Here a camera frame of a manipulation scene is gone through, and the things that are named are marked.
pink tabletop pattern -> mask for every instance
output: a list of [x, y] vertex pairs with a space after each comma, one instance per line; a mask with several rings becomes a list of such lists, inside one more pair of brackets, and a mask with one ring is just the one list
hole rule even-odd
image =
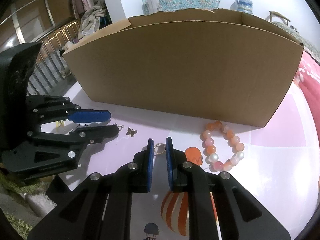
[[[115, 172], [131, 162], [136, 152], [147, 146], [149, 138], [154, 143], [165, 143], [172, 137], [175, 149], [185, 151], [197, 147], [203, 152], [199, 135], [211, 120], [168, 114], [125, 106], [91, 101], [76, 83], [65, 96], [83, 109], [106, 109], [112, 114], [110, 124], [124, 125], [117, 138], [106, 144], [88, 145], [80, 159], [80, 167], [60, 176], [74, 189], [88, 175]], [[65, 122], [56, 128], [55, 123], [42, 126], [44, 132], [67, 133], [76, 124]], [[289, 231], [292, 239], [311, 218], [318, 198], [320, 175], [319, 142], [308, 104], [301, 90], [292, 84], [278, 110], [264, 128], [228, 124], [245, 144], [245, 157], [230, 173], [254, 195]], [[126, 135], [127, 128], [138, 130], [134, 137]], [[220, 135], [212, 138], [219, 160], [225, 162], [232, 156], [231, 147]], [[204, 161], [203, 169], [211, 172]], [[154, 157], [152, 188], [148, 194], [134, 194], [132, 202], [131, 240], [146, 238], [144, 227], [155, 223], [160, 230], [158, 239], [188, 239], [171, 231], [162, 220], [160, 209], [166, 195], [168, 178], [165, 155]]]

blue gripper pad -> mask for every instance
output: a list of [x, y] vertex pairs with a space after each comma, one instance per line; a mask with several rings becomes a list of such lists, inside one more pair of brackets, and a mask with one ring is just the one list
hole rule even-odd
[[168, 137], [165, 140], [165, 156], [167, 159], [167, 169], [168, 169], [168, 181], [169, 181], [169, 188], [173, 190], [173, 176], [172, 176], [172, 162], [171, 162], [171, 152], [172, 150], [172, 141], [171, 137]]
[[153, 140], [149, 139], [148, 140], [148, 171], [147, 171], [147, 190], [148, 192], [151, 190], [151, 182], [152, 182], [152, 169], [153, 169]]
[[108, 110], [91, 110], [82, 109], [68, 115], [68, 120], [75, 123], [84, 122], [105, 122], [111, 118], [111, 114]]

triangular cutout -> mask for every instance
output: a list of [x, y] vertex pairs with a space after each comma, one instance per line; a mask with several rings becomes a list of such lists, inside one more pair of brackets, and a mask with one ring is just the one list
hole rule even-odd
[[52, 159], [59, 158], [60, 154], [58, 153], [48, 153], [48, 152], [36, 152], [34, 162], [39, 163], [39, 162], [44, 162]]
[[262, 212], [249, 199], [247, 199], [240, 190], [235, 187], [232, 189], [232, 192], [236, 198], [242, 219], [245, 222], [249, 222], [262, 216]]
[[83, 190], [78, 196], [76, 196], [68, 206], [66, 206], [59, 214], [59, 216], [71, 223], [78, 220], [78, 216], [82, 209], [83, 203], [87, 196], [88, 190]]

beaded bracelet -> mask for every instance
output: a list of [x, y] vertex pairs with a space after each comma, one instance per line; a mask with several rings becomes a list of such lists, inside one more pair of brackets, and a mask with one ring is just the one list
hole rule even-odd
[[[237, 153], [225, 163], [218, 161], [219, 156], [216, 154], [217, 148], [213, 145], [214, 141], [211, 138], [211, 132], [213, 130], [221, 131], [221, 133], [227, 137], [227, 139], [230, 141], [230, 144], [235, 147], [237, 151]], [[236, 166], [239, 161], [244, 158], [244, 144], [240, 142], [239, 136], [236, 136], [233, 130], [231, 130], [227, 125], [223, 125], [220, 121], [208, 123], [206, 125], [206, 130], [202, 133], [202, 136], [204, 138], [206, 151], [209, 154], [208, 161], [211, 163], [211, 166], [215, 171], [230, 171], [233, 166]]]

butterfly pendant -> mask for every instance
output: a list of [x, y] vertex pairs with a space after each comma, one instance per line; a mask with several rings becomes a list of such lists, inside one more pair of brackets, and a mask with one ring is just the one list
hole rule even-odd
[[137, 132], [137, 130], [130, 129], [130, 127], [128, 127], [127, 135], [131, 135], [131, 137], [133, 137]]

